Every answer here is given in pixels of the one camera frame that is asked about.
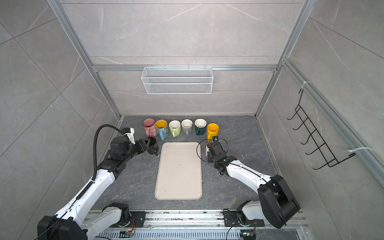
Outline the black mug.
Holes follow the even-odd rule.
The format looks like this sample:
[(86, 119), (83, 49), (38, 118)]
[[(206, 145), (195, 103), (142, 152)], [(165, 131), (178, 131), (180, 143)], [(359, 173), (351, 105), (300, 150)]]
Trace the black mug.
[(159, 146), (158, 146), (157, 140), (154, 137), (148, 137), (146, 139), (146, 144), (148, 147), (147, 152), (150, 155), (155, 155), (155, 156), (159, 155)]

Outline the pink mug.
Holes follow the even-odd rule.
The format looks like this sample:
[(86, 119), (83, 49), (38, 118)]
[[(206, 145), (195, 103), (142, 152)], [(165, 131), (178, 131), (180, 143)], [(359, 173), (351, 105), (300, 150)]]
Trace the pink mug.
[(143, 127), (148, 137), (155, 137), (157, 135), (156, 121), (152, 118), (147, 118), (143, 121)]

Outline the blue butterfly mug yellow inside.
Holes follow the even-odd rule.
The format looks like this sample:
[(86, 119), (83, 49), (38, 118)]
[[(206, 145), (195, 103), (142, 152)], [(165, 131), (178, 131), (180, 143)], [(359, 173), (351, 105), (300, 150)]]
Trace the blue butterfly mug yellow inside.
[(161, 140), (164, 141), (169, 136), (169, 127), (167, 121), (158, 120), (155, 123), (155, 127)]

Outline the light green mug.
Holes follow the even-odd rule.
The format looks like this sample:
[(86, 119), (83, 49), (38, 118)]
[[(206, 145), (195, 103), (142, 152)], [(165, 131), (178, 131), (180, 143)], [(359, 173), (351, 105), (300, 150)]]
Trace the light green mug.
[(173, 120), (169, 123), (170, 133), (171, 135), (176, 138), (181, 134), (182, 126), (181, 122), (177, 120)]

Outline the grey mug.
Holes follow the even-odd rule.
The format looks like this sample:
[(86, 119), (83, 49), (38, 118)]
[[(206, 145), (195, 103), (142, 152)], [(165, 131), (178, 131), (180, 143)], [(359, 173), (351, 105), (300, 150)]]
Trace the grey mug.
[(190, 119), (185, 119), (181, 122), (182, 130), (184, 134), (191, 135), (193, 131), (193, 121)]

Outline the dark green mug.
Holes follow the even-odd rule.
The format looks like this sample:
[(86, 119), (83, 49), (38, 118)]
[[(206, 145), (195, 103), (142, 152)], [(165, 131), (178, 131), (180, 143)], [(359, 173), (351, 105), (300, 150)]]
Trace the dark green mug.
[(195, 133), (197, 136), (203, 136), (207, 129), (207, 121), (204, 119), (195, 120)]

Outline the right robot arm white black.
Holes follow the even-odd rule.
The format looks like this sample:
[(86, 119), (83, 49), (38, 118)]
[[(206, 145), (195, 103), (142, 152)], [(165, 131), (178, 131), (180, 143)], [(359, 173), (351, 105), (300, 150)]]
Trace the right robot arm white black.
[(301, 209), (299, 202), (280, 176), (262, 174), (230, 156), (219, 141), (206, 144), (209, 162), (220, 175), (234, 178), (251, 188), (259, 196), (258, 201), (246, 201), (237, 208), (236, 216), (241, 225), (254, 220), (266, 219), (280, 229)]

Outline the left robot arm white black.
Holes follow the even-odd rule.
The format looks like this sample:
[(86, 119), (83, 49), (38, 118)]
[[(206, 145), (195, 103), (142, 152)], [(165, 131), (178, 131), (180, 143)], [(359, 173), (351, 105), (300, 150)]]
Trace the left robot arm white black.
[[(121, 134), (111, 141), (111, 148), (102, 162), (97, 158), (97, 141), (100, 131), (110, 127)], [(110, 125), (101, 125), (93, 142), (93, 175), (88, 183), (63, 208), (52, 217), (43, 217), (37, 226), (38, 240), (92, 240), (112, 225), (133, 226), (133, 217), (126, 204), (112, 203), (97, 216), (85, 220), (103, 192), (117, 179), (133, 157), (158, 150), (154, 138), (134, 139), (134, 129), (122, 130)]]

